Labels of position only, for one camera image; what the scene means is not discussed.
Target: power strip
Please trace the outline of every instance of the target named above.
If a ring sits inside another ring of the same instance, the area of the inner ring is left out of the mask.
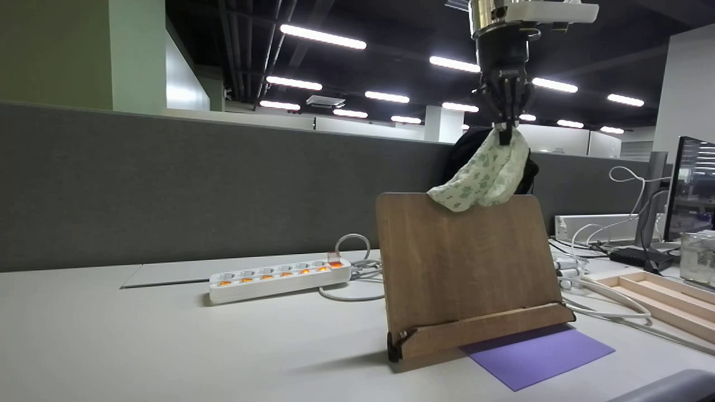
[[[555,239],[561,244],[571,244],[579,232],[576,244],[590,239],[590,244],[633,244],[638,232],[640,217],[638,213],[556,213],[555,217]],[[655,218],[653,239],[662,240],[666,227],[666,213],[660,211]]]
[[[209,295],[212,304],[230,304],[350,280],[351,264],[347,258],[317,258],[217,273],[209,280]]]

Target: wooden board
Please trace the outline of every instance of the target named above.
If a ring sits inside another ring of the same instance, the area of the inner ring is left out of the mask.
[[[715,344],[714,293],[676,284],[651,273],[610,277],[602,279],[602,284],[638,299],[653,316]]]
[[[534,195],[455,213],[428,194],[382,194],[379,237],[389,329],[422,328],[411,355],[575,318]]]

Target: gray cubicle partition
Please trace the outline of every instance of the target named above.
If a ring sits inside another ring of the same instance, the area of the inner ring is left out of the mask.
[[[0,104],[0,269],[332,249],[449,145]],[[614,161],[537,153],[555,211],[624,211]]]

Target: fluorescent light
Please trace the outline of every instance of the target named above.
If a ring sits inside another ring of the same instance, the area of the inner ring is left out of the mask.
[[[356,38],[347,38],[347,36],[333,36],[333,34],[327,34],[327,30],[304,29],[304,26],[295,26],[295,24],[281,24],[281,34],[306,38],[306,39],[315,39],[315,41],[329,41],[329,44],[335,44],[335,46],[366,49],[365,39],[356,39]]]
[[[267,110],[291,110],[291,112],[300,112],[300,104],[298,104],[298,102],[262,101],[262,106],[267,106]]]
[[[366,112],[360,110],[333,110],[335,115],[350,115],[350,118],[366,118]]]
[[[537,120],[534,113],[520,113],[518,118],[520,118],[520,120]]]
[[[402,94],[386,94],[386,91],[365,91],[365,98],[386,101],[386,102],[409,102],[407,96],[402,96]]]
[[[465,112],[465,113],[476,113],[478,106],[476,104],[465,104],[465,102],[443,102],[445,110],[455,110],[455,112]]]
[[[415,115],[394,115],[394,122],[422,125],[422,118],[415,118]]]
[[[579,91],[576,84],[561,83],[561,79],[534,78],[533,83],[537,87],[545,87],[545,88],[552,88],[552,91],[566,91],[566,94],[576,94]]]
[[[443,57],[443,55],[432,55],[432,65],[445,66],[445,68],[459,68],[459,72],[469,72],[469,74],[480,74],[484,68],[474,63],[462,63],[455,57]]]
[[[631,98],[631,96],[619,96],[619,94],[610,94],[609,101],[621,102],[621,104],[631,104],[631,106],[643,106],[647,104],[643,98]]]
[[[619,134],[619,135],[627,134],[627,130],[621,130],[621,127],[609,127],[609,125],[603,125],[602,131],[607,131],[607,134]]]
[[[556,125],[561,125],[561,127],[584,127],[584,122],[582,120],[556,120]]]
[[[284,76],[268,76],[267,78],[272,84],[281,84],[281,87],[298,87],[298,88],[308,88],[308,91],[323,91],[321,83],[314,79],[295,79],[295,78],[284,78]]]

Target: purple mat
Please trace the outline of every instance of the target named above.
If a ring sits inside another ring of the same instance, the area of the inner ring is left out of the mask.
[[[513,390],[527,389],[614,353],[573,328],[539,329],[465,347]]]

